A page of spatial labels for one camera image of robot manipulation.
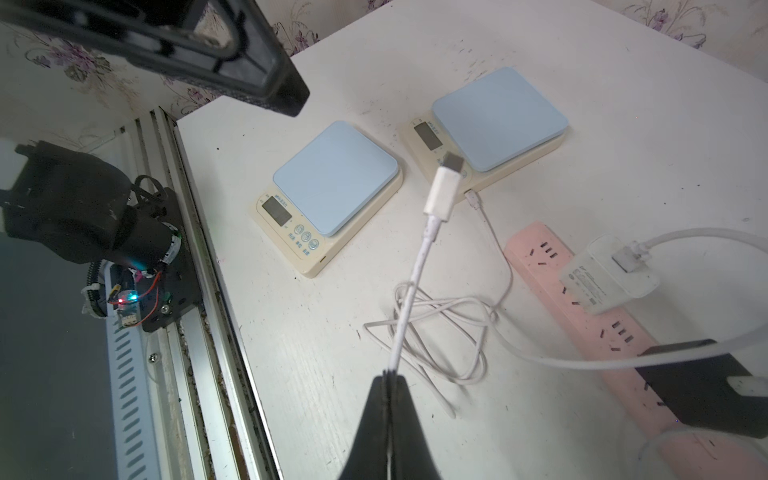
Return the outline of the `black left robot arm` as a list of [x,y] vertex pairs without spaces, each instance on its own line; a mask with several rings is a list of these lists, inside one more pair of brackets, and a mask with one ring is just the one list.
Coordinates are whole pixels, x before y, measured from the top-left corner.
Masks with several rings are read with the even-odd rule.
[[[240,101],[296,116],[310,92],[253,1],[216,1],[227,41],[199,33],[202,1],[5,1],[13,24]],[[45,141],[14,149],[23,168],[1,193],[5,232],[88,266],[85,310],[154,332],[203,296],[175,191]]]

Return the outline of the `black USB charger adapter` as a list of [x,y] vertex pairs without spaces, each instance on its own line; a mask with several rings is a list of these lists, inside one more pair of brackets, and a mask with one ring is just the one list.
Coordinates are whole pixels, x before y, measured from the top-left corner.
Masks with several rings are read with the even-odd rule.
[[685,426],[754,439],[767,437],[767,395],[742,394],[735,384],[756,377],[733,355],[636,369],[643,391],[656,396],[644,405],[671,414]]

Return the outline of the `white USB charger adapter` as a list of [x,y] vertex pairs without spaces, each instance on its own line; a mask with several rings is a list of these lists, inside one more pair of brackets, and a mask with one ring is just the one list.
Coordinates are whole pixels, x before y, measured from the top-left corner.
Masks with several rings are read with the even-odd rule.
[[646,297],[660,285],[646,264],[649,259],[639,243],[603,235],[572,257],[559,280],[589,315],[596,316]]

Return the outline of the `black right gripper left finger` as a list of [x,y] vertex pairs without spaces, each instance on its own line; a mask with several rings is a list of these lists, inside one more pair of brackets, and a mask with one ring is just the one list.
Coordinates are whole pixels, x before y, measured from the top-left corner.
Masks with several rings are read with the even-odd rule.
[[349,456],[340,479],[387,479],[389,476],[390,374],[373,379]]

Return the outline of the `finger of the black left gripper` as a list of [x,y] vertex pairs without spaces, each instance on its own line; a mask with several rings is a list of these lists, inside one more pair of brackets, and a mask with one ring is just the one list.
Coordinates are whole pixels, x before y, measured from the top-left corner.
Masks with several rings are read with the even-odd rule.
[[253,1],[4,1],[1,18],[290,117],[310,96]]

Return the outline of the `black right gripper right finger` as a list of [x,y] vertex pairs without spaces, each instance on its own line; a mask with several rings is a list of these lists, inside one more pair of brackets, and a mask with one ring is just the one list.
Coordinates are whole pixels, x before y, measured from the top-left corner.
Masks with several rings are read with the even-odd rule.
[[404,376],[388,372],[391,479],[440,479]]

